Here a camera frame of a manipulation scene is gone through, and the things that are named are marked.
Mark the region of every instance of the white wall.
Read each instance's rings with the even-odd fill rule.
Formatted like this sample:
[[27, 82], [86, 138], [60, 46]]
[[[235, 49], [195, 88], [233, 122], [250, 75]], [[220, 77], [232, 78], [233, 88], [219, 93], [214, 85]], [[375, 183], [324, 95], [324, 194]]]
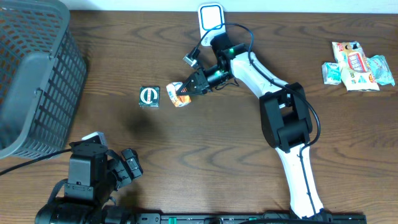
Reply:
[[[71, 10], [196, 11], [206, 0], [61, 0]], [[398, 13], [398, 0], [219, 0], [227, 12]]]

